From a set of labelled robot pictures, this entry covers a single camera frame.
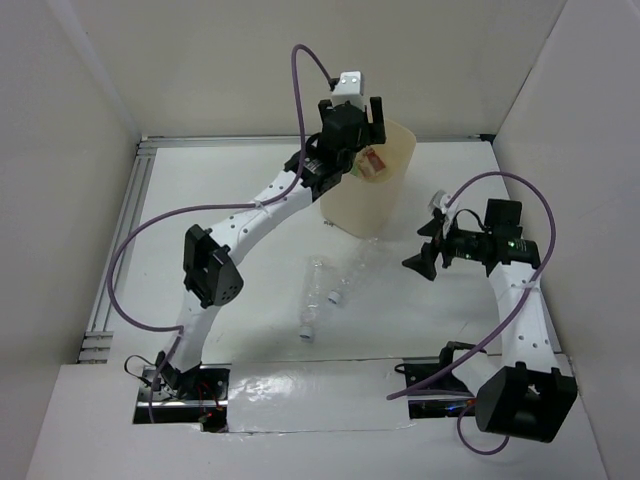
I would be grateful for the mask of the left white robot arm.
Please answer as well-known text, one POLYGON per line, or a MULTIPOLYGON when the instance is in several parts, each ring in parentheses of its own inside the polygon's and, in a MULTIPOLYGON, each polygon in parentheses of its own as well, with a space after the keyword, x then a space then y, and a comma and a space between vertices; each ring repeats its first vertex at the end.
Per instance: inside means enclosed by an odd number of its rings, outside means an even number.
POLYGON ((379 97, 369 106, 326 99, 318 109, 321 131, 305 140, 253 208, 237 209, 210 228, 195 224, 186 231, 179 331, 155 361, 163 389, 176 399, 196 390, 204 342, 218 312, 244 286, 238 267, 246 255, 282 222, 335 188, 358 153, 387 140, 379 97))

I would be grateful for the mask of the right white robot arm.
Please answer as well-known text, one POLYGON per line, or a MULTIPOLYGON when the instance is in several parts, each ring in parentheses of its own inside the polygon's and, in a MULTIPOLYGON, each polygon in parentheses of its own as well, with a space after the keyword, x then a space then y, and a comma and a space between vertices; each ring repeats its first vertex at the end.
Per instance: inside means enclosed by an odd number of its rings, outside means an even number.
POLYGON ((459 227, 458 205, 439 191, 431 220, 418 231, 425 238, 419 254, 404 266, 428 280, 455 259, 480 263, 495 296, 501 356, 484 348, 450 341, 441 350, 433 381, 448 392, 464 386, 475 398, 482 432, 541 443, 556 437, 578 394, 574 377, 561 372, 551 346, 538 274, 539 250, 522 236, 522 205, 490 199, 476 231, 459 227))

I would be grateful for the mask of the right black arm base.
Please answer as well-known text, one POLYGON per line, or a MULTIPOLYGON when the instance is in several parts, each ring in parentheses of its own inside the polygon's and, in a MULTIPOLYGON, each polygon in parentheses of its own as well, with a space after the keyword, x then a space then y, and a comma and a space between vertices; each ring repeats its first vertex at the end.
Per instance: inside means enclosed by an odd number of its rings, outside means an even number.
MULTIPOLYGON (((411 387, 436 374, 454 361, 456 354, 467 353, 473 344, 449 341, 436 360, 407 360, 394 366, 394 372, 400 374, 411 387)), ((462 372, 453 371, 439 378, 429 386, 411 393, 407 398, 408 413, 411 420, 441 419, 458 417, 469 406, 466 417, 475 416, 475 394, 470 390, 471 383, 476 384, 481 376, 489 377, 495 362, 481 350, 462 367, 462 372)))

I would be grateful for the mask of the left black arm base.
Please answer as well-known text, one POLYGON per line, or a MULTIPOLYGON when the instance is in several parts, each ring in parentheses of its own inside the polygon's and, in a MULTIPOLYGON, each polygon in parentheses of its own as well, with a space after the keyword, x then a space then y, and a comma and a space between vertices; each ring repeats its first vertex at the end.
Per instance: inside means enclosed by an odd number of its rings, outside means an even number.
POLYGON ((172 389, 159 376, 152 385, 155 366, 141 355, 130 355, 123 370, 137 380, 133 423, 198 424, 202 432, 226 433, 230 368, 202 365, 186 387, 172 389))

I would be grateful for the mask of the bottle with red label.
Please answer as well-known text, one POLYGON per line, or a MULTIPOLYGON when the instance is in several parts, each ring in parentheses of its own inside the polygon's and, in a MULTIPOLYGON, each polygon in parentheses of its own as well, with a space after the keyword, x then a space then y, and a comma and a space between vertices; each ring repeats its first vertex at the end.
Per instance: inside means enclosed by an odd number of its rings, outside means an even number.
POLYGON ((373 181, 387 171, 387 165, 373 146, 360 151, 354 160, 351 174, 364 181, 373 181))

